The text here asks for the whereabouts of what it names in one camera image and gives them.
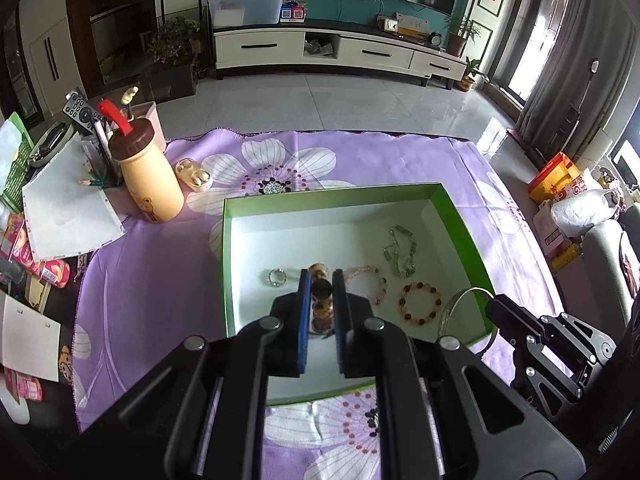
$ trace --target teal wall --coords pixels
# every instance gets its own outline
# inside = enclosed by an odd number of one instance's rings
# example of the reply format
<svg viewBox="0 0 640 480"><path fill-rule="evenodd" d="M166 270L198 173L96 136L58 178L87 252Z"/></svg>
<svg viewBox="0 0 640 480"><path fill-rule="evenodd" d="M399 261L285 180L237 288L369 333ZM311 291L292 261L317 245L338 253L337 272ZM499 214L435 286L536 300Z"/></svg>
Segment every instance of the teal wall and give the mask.
<svg viewBox="0 0 640 480"><path fill-rule="evenodd" d="M438 10L423 8L419 4L412 4L404 0L384 0L383 6L374 0L303 0L308 2L307 17L317 20L337 20L355 22L364 25L373 24L376 16L382 12L391 16L396 12L418 16L429 22L431 30L445 31L444 20L446 14ZM463 12L468 0L456 0L454 12Z"/></svg>

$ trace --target brown lid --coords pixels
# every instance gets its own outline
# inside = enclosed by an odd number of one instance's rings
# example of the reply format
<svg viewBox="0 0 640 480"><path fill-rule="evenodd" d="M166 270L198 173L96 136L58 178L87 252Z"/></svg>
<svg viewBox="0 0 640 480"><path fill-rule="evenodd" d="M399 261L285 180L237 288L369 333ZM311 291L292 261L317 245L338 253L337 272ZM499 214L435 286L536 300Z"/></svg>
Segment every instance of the brown lid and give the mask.
<svg viewBox="0 0 640 480"><path fill-rule="evenodd" d="M125 136L116 128L109 139L109 150L117 161L126 160L140 153L154 140L154 128L148 119L134 119L129 124L133 131Z"/></svg>

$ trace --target brown and orange bead bracelet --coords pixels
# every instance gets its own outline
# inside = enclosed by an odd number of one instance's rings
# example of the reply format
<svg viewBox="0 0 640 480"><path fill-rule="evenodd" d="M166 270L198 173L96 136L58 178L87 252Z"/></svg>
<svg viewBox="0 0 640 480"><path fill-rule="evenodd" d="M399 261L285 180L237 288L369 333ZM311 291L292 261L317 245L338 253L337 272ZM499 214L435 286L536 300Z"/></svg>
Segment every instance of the brown and orange bead bracelet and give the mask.
<svg viewBox="0 0 640 480"><path fill-rule="evenodd" d="M435 308L427 314L425 317L417 317L413 316L406 307L406 297L412 290L423 290L425 292L429 292L431 297L434 299ZM426 323L430 323L434 319L436 319L436 310L439 306L442 305L442 298L440 297L440 293L436 290L434 286L431 286L429 283L423 282L413 282L409 283L409 285L405 285L402 288L402 294L400 295L400 299L398 300L398 310L400 311L400 315L407 322L411 323L415 326L422 326Z"/></svg>

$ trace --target clear plastic box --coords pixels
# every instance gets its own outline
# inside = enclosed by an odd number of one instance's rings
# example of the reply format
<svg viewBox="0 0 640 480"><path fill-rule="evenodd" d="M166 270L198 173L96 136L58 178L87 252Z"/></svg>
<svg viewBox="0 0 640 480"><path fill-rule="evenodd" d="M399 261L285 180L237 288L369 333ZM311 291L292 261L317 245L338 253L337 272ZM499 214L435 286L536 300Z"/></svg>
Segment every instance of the clear plastic box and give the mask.
<svg viewBox="0 0 640 480"><path fill-rule="evenodd" d="M208 0L212 28L275 25L283 0Z"/></svg>

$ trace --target red straw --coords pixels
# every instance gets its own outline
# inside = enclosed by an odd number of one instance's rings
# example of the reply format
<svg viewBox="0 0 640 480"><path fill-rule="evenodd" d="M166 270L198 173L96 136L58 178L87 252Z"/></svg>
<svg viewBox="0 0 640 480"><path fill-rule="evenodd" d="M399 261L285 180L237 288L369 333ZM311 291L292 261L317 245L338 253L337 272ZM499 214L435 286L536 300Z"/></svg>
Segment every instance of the red straw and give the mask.
<svg viewBox="0 0 640 480"><path fill-rule="evenodd" d="M100 104L98 104L98 111L116 123L119 129L122 130L122 134L124 136L129 135L133 131L133 127L129 124L129 121L127 121L120 113L120 110L116 108L116 105L108 99L104 99Z"/></svg>

